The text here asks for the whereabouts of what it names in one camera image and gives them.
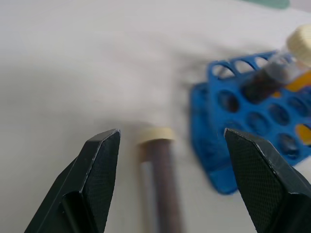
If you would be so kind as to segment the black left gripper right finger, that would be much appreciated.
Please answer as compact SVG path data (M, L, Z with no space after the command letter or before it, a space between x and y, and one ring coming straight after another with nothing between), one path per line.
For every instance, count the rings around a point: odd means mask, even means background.
M309 233L309 181L268 140L230 128L224 137L238 190L256 231Z

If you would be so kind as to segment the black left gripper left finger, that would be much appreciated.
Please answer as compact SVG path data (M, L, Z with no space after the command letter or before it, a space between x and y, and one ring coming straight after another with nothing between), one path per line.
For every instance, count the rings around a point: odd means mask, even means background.
M85 142L58 175L27 233L102 233L116 180L121 133L112 129Z

